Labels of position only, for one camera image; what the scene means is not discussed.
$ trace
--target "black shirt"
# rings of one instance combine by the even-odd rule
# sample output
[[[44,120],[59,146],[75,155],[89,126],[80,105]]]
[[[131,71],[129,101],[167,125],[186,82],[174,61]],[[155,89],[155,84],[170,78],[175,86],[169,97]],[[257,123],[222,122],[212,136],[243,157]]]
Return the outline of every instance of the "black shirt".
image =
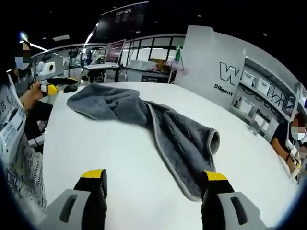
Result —
[[[288,122],[284,121],[282,123],[280,123],[273,135],[273,138],[278,139],[279,144],[282,146],[282,148],[287,152],[290,153],[291,150],[289,150],[285,143],[286,143],[286,139],[287,139],[287,132],[288,132]],[[294,140],[294,138],[291,135],[291,130],[289,130],[289,135],[288,135],[288,139],[289,141],[291,141],[292,144],[296,145],[296,142]]]

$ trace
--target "ceiling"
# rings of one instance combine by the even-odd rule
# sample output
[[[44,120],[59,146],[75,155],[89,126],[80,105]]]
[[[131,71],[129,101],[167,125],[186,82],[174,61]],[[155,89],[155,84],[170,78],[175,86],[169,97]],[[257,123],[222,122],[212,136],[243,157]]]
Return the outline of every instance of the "ceiling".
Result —
[[[90,6],[63,7],[51,4],[42,9],[25,6],[14,14],[19,23],[9,25],[13,46],[19,32],[28,35],[31,43],[50,49],[84,43],[99,21],[100,14],[139,1],[100,1]],[[214,31],[248,41],[281,61],[303,84],[307,85],[307,27],[304,7],[295,1],[212,1],[151,0],[145,12],[141,33],[128,33],[126,38],[154,34],[185,33],[189,24],[205,25]],[[52,38],[69,35],[70,39],[55,42]]]

